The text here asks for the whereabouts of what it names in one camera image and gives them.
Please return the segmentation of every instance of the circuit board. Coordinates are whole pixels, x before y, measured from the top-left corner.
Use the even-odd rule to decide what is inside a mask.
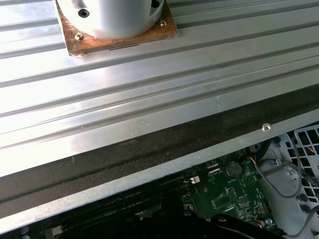
[[[240,174],[236,174],[238,169],[234,167],[227,173],[230,163],[240,165]],[[193,205],[200,217],[210,219],[216,214],[228,214],[251,223],[268,219],[264,225],[268,230],[276,226],[250,160],[232,161],[221,157],[194,169],[197,172],[192,182],[195,193],[184,196],[183,201],[185,205]]]

